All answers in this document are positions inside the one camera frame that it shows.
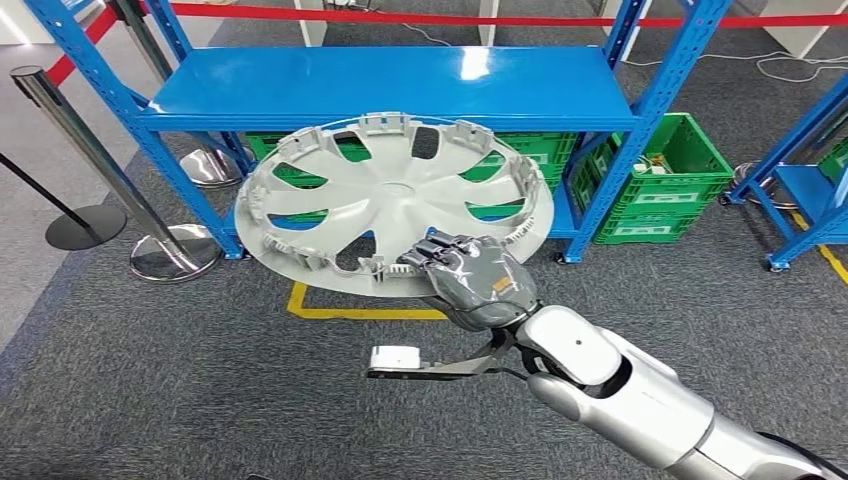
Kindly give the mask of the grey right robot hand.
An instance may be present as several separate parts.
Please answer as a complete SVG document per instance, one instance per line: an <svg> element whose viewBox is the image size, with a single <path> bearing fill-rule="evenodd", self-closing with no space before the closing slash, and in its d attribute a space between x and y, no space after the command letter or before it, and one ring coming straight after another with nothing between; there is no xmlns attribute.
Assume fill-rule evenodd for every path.
<svg viewBox="0 0 848 480"><path fill-rule="evenodd" d="M434 289L424 302L467 331L505 328L542 302L529 271L491 236L433 230L397 261L420 271Z"/></svg>

